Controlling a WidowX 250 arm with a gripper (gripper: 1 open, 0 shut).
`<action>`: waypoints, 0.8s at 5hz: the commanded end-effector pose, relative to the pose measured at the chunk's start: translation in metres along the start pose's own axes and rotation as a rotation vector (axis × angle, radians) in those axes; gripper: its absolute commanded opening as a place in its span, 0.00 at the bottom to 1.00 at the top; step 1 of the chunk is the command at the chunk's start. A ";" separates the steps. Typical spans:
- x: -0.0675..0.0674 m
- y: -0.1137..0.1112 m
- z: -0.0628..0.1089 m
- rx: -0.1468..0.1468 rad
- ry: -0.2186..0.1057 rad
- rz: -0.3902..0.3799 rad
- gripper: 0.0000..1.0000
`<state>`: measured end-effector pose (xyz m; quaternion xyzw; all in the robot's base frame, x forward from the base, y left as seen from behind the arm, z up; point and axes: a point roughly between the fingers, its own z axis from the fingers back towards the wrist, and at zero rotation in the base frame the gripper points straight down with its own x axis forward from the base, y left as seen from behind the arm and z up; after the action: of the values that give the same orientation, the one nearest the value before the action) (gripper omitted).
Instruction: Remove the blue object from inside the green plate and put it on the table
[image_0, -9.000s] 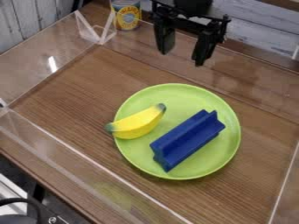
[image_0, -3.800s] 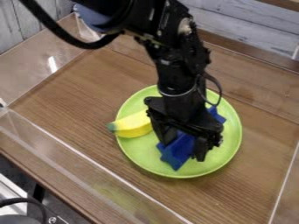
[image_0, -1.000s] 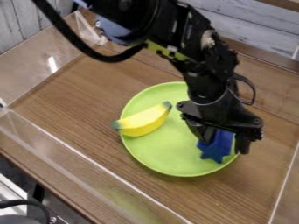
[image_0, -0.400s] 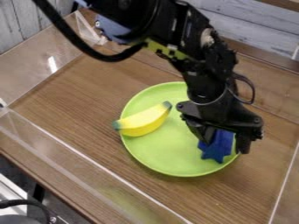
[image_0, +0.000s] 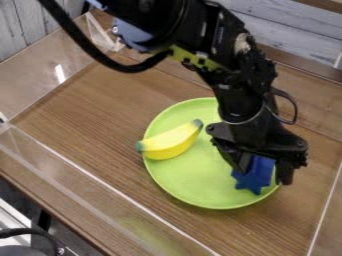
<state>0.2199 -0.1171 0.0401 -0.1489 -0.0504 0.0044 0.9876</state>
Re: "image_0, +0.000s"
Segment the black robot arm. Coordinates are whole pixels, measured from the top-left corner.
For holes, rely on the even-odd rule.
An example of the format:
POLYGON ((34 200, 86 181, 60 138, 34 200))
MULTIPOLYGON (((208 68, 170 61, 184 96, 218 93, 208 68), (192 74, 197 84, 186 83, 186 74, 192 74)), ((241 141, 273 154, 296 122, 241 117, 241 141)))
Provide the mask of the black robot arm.
POLYGON ((241 175, 259 157, 275 161, 275 182, 292 183, 307 165, 308 145, 285 129, 296 120, 279 116, 272 86, 275 62, 257 48, 244 22, 213 0, 85 0, 113 16, 122 44, 149 57, 124 65, 98 50, 56 0, 37 0, 85 53, 104 66, 138 73, 165 58, 176 59, 209 86, 220 121, 206 126, 210 143, 241 175))

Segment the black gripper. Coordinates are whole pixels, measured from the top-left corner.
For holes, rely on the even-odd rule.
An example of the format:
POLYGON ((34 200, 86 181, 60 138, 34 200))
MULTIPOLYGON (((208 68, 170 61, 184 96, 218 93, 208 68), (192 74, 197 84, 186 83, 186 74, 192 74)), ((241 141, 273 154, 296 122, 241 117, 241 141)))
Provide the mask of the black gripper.
POLYGON ((252 155, 265 156, 276 160, 276 183, 291 185, 293 171, 307 166, 305 140, 273 120, 241 125, 216 122, 205 132, 223 160, 239 173, 247 173, 252 155))

